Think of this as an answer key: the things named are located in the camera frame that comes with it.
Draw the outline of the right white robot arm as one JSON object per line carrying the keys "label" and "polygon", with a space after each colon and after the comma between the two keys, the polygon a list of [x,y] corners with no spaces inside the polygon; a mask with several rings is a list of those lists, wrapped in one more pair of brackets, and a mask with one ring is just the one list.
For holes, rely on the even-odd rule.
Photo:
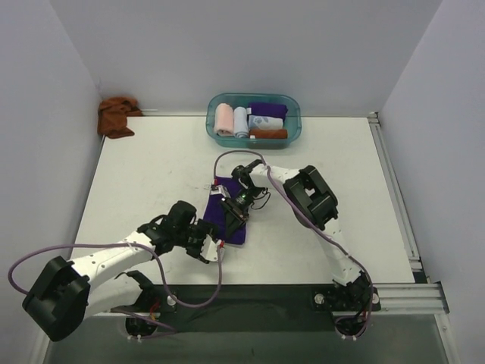
{"label": "right white robot arm", "polygon": [[298,222],[312,230],[325,253],[333,285],[317,304],[328,303],[336,311],[379,308],[377,289],[347,247],[338,221],[337,197],[316,167],[281,168],[256,159],[234,168],[232,178],[242,189],[235,197],[221,198],[227,236],[244,226],[254,202],[269,194],[269,188],[262,185],[267,181],[290,205]]}

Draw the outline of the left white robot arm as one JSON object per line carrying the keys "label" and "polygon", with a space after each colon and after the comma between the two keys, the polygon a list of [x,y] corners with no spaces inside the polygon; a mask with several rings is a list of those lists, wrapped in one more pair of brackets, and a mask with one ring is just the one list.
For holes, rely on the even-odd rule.
{"label": "left white robot arm", "polygon": [[136,279],[133,266],[158,262],[175,247],[200,262],[220,265],[224,242],[216,233],[216,225],[196,217],[193,205],[178,201],[166,215],[117,243],[97,246],[94,253],[73,260],[56,256],[48,261],[22,307],[52,341],[65,339],[88,317],[119,306],[145,312],[153,303],[153,285]]}

